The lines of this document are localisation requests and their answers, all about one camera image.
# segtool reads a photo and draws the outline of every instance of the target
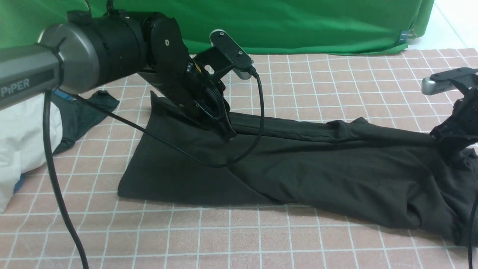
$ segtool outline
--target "blue fabric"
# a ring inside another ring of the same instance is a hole
[[[13,193],[17,193],[20,190],[20,188],[25,183],[25,178],[26,178],[25,174],[20,175],[20,180],[17,182],[17,184],[15,184],[15,187],[13,187]]]
[[[67,100],[73,100],[73,97],[69,96],[68,94],[62,92],[62,91],[59,91],[59,90],[54,90],[53,91],[56,95],[60,96],[60,97],[63,97]]]

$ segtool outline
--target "white cloth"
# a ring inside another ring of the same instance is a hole
[[[43,147],[44,94],[0,110],[0,213],[13,196],[13,188],[22,173],[46,162]],[[60,110],[50,109],[52,150],[61,142],[63,125]]]

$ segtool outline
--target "grid mat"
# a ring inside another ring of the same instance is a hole
[[[362,116],[418,132],[442,122],[461,98],[457,90],[424,96],[421,79],[478,67],[474,49],[253,58],[267,116],[320,123]],[[232,73],[224,83],[234,111],[259,114],[254,80]],[[102,89],[121,101],[118,115],[146,126],[153,88],[144,80],[134,75]],[[209,209],[118,199],[118,182],[140,138],[140,132],[108,118],[55,158],[92,269],[467,268],[465,249],[439,237],[305,206]],[[46,173],[45,166],[29,173],[0,215],[0,269],[81,268]]]

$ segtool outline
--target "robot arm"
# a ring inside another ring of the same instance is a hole
[[[158,12],[115,10],[92,18],[69,11],[67,19],[46,28],[36,44],[0,50],[0,109],[46,90],[78,95],[138,73],[223,141],[236,136],[221,79],[231,70],[242,79],[256,73],[227,33],[213,31],[212,47],[191,58],[177,21]]]
[[[453,111],[430,135],[445,161],[467,146],[478,143],[478,69],[462,67],[436,73],[422,80],[422,93],[435,95],[458,89],[463,98],[453,105]]]

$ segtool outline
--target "metal clip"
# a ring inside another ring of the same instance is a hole
[[[404,43],[407,43],[409,39],[413,40],[416,38],[417,38],[417,34],[415,33],[415,29],[410,29],[408,31],[401,31],[398,43],[404,44]]]

